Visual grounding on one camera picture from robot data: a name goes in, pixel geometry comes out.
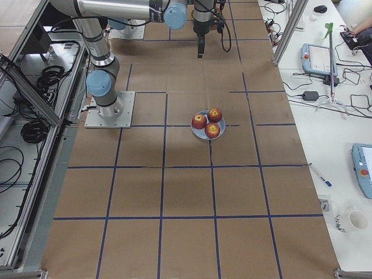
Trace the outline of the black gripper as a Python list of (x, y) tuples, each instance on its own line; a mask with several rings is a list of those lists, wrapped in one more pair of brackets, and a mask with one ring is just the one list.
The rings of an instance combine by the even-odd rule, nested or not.
[(194, 19), (193, 31), (198, 36), (198, 58), (203, 57), (205, 52), (205, 35), (210, 31), (210, 21), (200, 22)]

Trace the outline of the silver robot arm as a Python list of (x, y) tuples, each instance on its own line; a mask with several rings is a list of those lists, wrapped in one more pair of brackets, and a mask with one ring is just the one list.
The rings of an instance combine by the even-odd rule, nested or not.
[(108, 119), (122, 114), (124, 104), (115, 92), (119, 61), (110, 51), (99, 18), (145, 20), (180, 29), (187, 19), (190, 1), (52, 1), (51, 4), (71, 17), (91, 51), (95, 70), (88, 75), (86, 84), (96, 103), (97, 114)]

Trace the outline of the person hand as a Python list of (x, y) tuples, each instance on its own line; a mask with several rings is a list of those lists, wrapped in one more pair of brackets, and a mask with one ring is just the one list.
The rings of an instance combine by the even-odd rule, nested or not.
[(355, 28), (352, 29), (352, 34), (359, 34), (360, 32), (362, 32), (363, 29), (359, 26), (356, 26)]

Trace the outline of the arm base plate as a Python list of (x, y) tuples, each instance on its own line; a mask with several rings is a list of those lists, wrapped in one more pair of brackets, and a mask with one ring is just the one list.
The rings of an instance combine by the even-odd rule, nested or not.
[(144, 37), (145, 26), (130, 27), (125, 25), (118, 25), (111, 27), (108, 38), (122, 39), (122, 40), (141, 40)]
[(135, 104), (135, 91), (117, 92), (116, 102), (100, 107), (91, 100), (85, 119), (85, 128), (130, 128)]

